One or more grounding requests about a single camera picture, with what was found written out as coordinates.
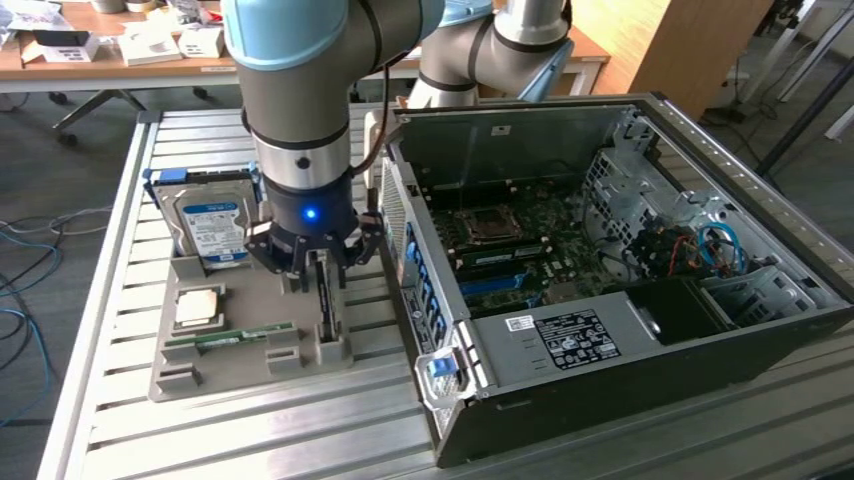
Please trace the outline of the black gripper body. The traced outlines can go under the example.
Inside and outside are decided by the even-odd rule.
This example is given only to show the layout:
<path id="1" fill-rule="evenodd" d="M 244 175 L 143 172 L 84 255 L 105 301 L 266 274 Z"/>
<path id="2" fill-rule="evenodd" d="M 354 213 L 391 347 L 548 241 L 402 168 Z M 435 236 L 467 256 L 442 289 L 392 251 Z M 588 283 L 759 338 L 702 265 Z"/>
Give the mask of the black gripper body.
<path id="1" fill-rule="evenodd" d="M 332 183 L 314 189 L 295 189 L 263 176 L 272 213 L 274 245 L 286 253 L 306 239 L 307 249 L 346 249 L 344 240 L 359 221 L 352 204 L 352 174 L 346 172 Z"/>

